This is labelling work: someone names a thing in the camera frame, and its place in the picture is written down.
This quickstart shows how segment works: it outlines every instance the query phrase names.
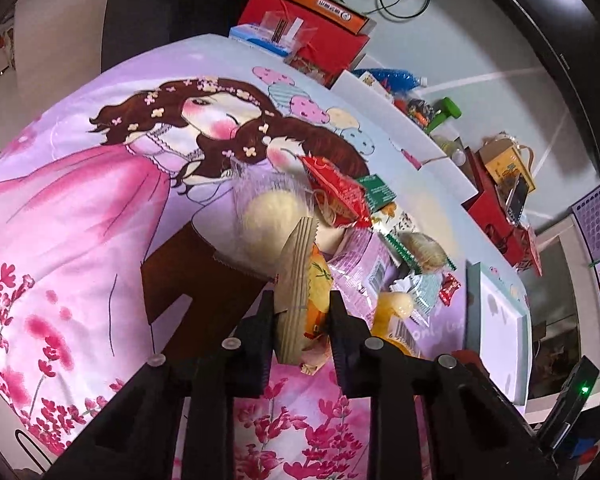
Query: snack pile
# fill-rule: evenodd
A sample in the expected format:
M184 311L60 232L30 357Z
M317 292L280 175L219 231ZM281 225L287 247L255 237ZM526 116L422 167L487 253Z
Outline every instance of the snack pile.
M331 357L332 288L374 336L424 358L405 322L428 327L451 304L454 264L376 174L356 181L324 157L299 160L311 189L232 161L242 250L253 272L274 277L278 362L313 375Z

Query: green card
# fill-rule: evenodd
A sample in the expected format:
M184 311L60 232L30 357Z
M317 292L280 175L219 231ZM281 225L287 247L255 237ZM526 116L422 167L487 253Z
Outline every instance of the green card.
M366 204L369 206L371 213L375 213L395 198L395 193L376 174L362 176L358 179L358 182L366 189Z

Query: yellow snack package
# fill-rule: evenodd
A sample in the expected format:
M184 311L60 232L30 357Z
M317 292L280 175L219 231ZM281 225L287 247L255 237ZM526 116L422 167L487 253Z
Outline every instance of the yellow snack package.
M317 226L315 218L298 222L280 254L273 291L278 362L301 365L302 371L310 375L330 355L326 336L320 336L329 311L333 278L315 245Z
M371 335L379 337L411 357L421 357L416 341L403 320L413 311L413 298L408 292L381 292L371 327Z

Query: red box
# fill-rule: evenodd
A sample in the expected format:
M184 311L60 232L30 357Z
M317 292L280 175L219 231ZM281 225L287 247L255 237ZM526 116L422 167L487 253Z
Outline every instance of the red box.
M487 173L484 164L468 148L466 158L474 174L478 194L467 200L462 206L471 218L480 226L491 243L503 254L512 266L519 264L525 257L525 248L519 229L513 227L500 206L496 185Z
M317 66L325 75L322 84L330 86L343 70L349 68L369 41L369 37L351 34L319 14L292 2L283 3L282 0L249 0L238 24L259 24L266 12L270 10L285 12L285 7L290 14L301 18L308 26L318 29L309 41L309 45L302 47L296 54L294 61L297 60L299 63L291 62L291 66L301 72L305 72L302 66L299 66L302 60Z

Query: orange box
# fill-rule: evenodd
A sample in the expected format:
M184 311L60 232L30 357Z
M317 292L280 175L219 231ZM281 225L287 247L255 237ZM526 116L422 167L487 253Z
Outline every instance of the orange box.
M312 10L321 16L341 27L347 29L355 35L368 35L376 26L374 20L351 10L333 0L288 0L306 9Z

